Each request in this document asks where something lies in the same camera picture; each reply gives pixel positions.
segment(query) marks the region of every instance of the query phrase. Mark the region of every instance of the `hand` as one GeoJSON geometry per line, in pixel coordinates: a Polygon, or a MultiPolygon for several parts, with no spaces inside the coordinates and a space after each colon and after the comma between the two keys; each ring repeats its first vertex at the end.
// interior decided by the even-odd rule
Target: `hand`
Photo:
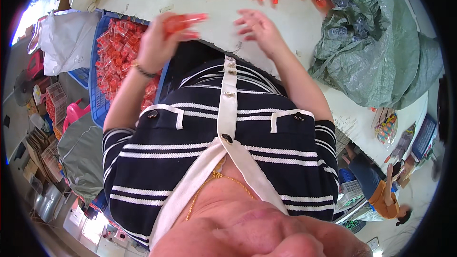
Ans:
{"type": "Polygon", "coordinates": [[[235,25],[246,24],[238,34],[249,33],[244,40],[257,41],[269,59],[274,60],[278,54],[290,51],[275,24],[265,14],[253,9],[240,9],[238,14],[243,17],[236,20],[235,25]]]}
{"type": "Polygon", "coordinates": [[[387,166],[387,178],[392,178],[392,174],[393,174],[393,165],[389,164],[387,166]]]}
{"type": "Polygon", "coordinates": [[[141,37],[137,61],[149,73],[157,73],[164,64],[176,53],[181,32],[176,32],[165,38],[163,21],[174,13],[167,12],[156,17],[141,37]]]}

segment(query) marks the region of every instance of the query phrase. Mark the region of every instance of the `red plastic stool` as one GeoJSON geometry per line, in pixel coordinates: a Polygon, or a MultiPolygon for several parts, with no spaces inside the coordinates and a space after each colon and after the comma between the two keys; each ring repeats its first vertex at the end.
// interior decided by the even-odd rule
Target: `red plastic stool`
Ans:
{"type": "Polygon", "coordinates": [[[90,104],[85,109],[81,109],[78,106],[78,104],[81,102],[81,100],[82,99],[79,99],[76,103],[73,102],[69,106],[67,106],[67,116],[65,117],[65,120],[64,120],[64,126],[62,128],[62,134],[65,133],[65,131],[68,128],[68,125],[70,125],[73,122],[77,121],[84,114],[86,114],[86,113],[88,113],[90,111],[90,104]]]}

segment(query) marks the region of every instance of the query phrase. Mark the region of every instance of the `window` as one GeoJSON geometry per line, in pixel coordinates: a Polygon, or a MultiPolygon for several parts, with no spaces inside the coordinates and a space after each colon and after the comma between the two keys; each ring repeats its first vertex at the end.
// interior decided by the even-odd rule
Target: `window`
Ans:
{"type": "Polygon", "coordinates": [[[101,233],[103,229],[108,224],[108,220],[102,213],[97,214],[97,218],[94,220],[87,220],[83,228],[83,235],[92,241],[95,245],[100,241],[101,233]]]}

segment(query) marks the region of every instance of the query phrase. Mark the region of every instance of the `gray tarp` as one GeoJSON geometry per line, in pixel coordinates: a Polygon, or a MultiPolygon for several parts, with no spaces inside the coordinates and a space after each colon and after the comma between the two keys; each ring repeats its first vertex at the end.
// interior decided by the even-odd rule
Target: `gray tarp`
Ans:
{"type": "Polygon", "coordinates": [[[443,68],[438,44],[418,34],[404,0],[353,1],[356,6],[328,12],[310,75],[361,106],[401,109],[410,105],[430,88],[443,68]],[[352,24],[361,15],[369,37],[352,42],[352,24]],[[348,29],[346,38],[330,39],[327,31],[341,25],[348,29]]]}
{"type": "Polygon", "coordinates": [[[57,145],[70,188],[86,206],[103,189],[102,131],[87,113],[67,128],[57,145]]]}

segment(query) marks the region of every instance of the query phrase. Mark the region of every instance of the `white plastic bag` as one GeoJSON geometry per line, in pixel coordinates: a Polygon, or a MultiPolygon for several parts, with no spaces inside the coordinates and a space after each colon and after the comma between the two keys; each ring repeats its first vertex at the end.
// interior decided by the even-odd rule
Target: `white plastic bag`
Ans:
{"type": "Polygon", "coordinates": [[[90,67],[90,55],[99,12],[51,14],[42,22],[39,36],[44,55],[44,75],[57,76],[64,71],[90,67]]]}

